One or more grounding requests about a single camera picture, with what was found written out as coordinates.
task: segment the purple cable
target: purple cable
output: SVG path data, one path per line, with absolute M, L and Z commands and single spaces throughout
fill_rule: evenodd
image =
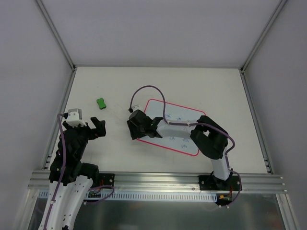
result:
M 167 122 L 167 119 L 165 118 L 165 107 L 166 107 L 165 97 L 164 97 L 162 91 L 161 91 L 158 87 L 155 87 L 155 86 L 153 86 L 153 85 L 144 85 L 144 86 L 140 87 L 136 92 L 134 92 L 134 94 L 133 94 L 132 97 L 131 97 L 129 109 L 132 108 L 132 102 L 133 102 L 133 99 L 134 99 L 134 96 L 136 95 L 136 93 L 137 93 L 138 91 L 140 91 L 141 89 L 148 88 L 148 87 L 154 88 L 154 89 L 158 90 L 159 93 L 161 94 L 161 96 L 162 96 L 162 98 L 163 98 L 163 105 L 164 105 L 164 106 L 163 106 L 163 119 L 164 119 L 165 122 Z
M 66 166 L 66 145 L 65 145 L 64 131 L 63 131 L 63 127 L 62 127 L 62 123 L 61 123 L 61 118 L 60 118 L 61 116 L 64 116 L 64 115 L 63 114 L 58 114 L 57 115 L 58 124 L 59 124 L 59 131 L 60 131 L 60 134 L 61 134 L 62 145 L 63 145 L 63 164 L 62 164 L 62 167 L 61 167 L 61 174 L 59 175 L 59 181 L 57 183 L 56 189 L 54 190 L 54 194 L 52 196 L 51 203 L 50 203 L 47 215 L 46 215 L 46 220 L 45 220 L 45 224 L 44 224 L 44 230 L 47 229 L 47 224 L 48 224 L 48 220 L 49 220 L 50 213 L 51 213 L 51 210 L 52 210 L 52 206 L 53 206 L 53 203 L 56 201 L 55 200 L 56 199 L 56 195 L 57 195 L 57 192 L 58 192 L 58 189 L 59 189 L 59 185 L 61 184 L 61 181 L 63 179 L 63 175 L 64 175 L 64 171 L 65 171 L 65 166 Z
M 102 201 L 108 199 L 110 196 L 112 196 L 113 193 L 114 193 L 114 191 L 115 191 L 114 187 L 111 186 L 111 185 L 102 185 L 102 186 L 98 186 L 98 187 L 96 187 L 96 188 L 90 188 L 88 191 L 93 191 L 93 190 L 96 190 L 96 189 L 99 189 L 99 188 L 112 188 L 112 192 L 111 192 L 109 195 L 107 195 L 106 197 L 104 197 L 104 198 L 102 198 L 102 199 L 100 199 L 100 200 L 98 200 L 98 201 L 94 201 L 94 202 L 87 202 L 87 201 L 86 201 L 85 203 L 86 203 L 87 205 L 88 205 L 88 204 L 89 204 L 89 205 L 98 204 L 98 203 L 100 203 L 100 202 L 102 202 Z
M 137 89 L 137 91 L 134 92 L 134 94 L 132 95 L 132 98 L 131 98 L 131 101 L 130 101 L 130 107 L 129 107 L 129 108 L 132 108 L 133 98 L 134 98 L 134 96 L 136 95 L 136 93 L 137 93 L 138 91 L 140 91 L 141 89 L 147 88 L 147 87 L 155 88 L 155 89 L 158 90 L 159 93 L 161 94 L 161 96 L 162 96 L 162 98 L 163 98 L 163 120 L 164 120 L 166 123 L 168 123 L 169 125 L 176 125 L 176 126 L 198 126 L 198 125 L 202 125 L 202 126 L 206 126 L 206 127 L 208 127 L 208 128 L 211 128 L 211 129 L 213 129 L 213 130 L 219 132 L 220 134 L 224 135 L 225 137 L 227 137 L 228 139 L 231 140 L 232 146 L 225 152 L 226 164 L 227 164 L 227 168 L 229 169 L 229 171 L 231 171 L 232 173 L 238 175 L 238 178 L 239 178 L 239 181 L 240 181 L 240 188 L 239 188 L 239 191 L 238 191 L 236 197 L 235 197 L 235 198 L 233 199 L 233 201 L 231 202 L 231 203 L 233 203 L 233 202 L 237 199 L 237 197 L 240 195 L 240 192 L 241 192 L 241 189 L 242 189 L 241 176 L 240 176 L 239 173 L 237 173 L 236 171 L 233 171 L 233 170 L 230 168 L 230 166 L 229 166 L 229 160 L 228 160 L 228 153 L 229 153 L 231 150 L 233 150 L 234 147 L 236 146 L 235 140 L 234 140 L 231 136 L 229 136 L 227 133 L 223 132 L 222 130 L 220 130 L 220 129 L 214 127 L 214 126 L 211 126 L 211 125 L 209 125 L 209 124 L 206 124 L 206 123 L 198 123 L 198 122 L 196 122 L 196 123 L 187 124 L 187 123 L 177 123 L 177 122 L 168 121 L 168 120 L 166 119 L 166 117 L 165 117 L 165 108 L 166 108 L 165 97 L 164 97 L 162 91 L 161 91 L 159 88 L 157 88 L 156 86 L 153 86 L 153 85 L 145 85 L 145 86 L 142 86 L 142 87 L 140 87 L 139 89 Z

